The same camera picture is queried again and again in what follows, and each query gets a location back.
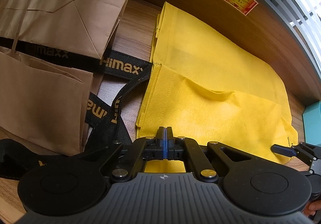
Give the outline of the brown paper bag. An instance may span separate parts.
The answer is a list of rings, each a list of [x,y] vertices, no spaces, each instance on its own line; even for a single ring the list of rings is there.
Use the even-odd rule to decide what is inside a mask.
[[[1,130],[66,155],[82,151],[99,70],[143,67],[108,56],[128,0],[1,0]]]

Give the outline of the light blue cardboard box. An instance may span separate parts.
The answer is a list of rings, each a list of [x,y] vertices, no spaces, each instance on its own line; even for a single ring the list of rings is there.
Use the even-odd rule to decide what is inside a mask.
[[[307,106],[303,113],[305,142],[320,146],[321,143],[321,114],[320,101]]]

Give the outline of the red orange sticker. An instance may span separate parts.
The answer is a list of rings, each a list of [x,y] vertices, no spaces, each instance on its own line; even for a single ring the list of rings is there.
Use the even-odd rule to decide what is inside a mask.
[[[253,8],[258,5],[256,0],[224,0],[225,2],[232,5],[243,15],[247,16]]]

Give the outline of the yellow fabric shopping bag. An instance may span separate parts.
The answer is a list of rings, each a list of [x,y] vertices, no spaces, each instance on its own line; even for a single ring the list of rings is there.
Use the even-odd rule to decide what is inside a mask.
[[[165,3],[152,46],[153,68],[137,136],[160,126],[199,144],[216,140],[286,164],[271,151],[296,145],[285,86],[275,71],[216,30]]]

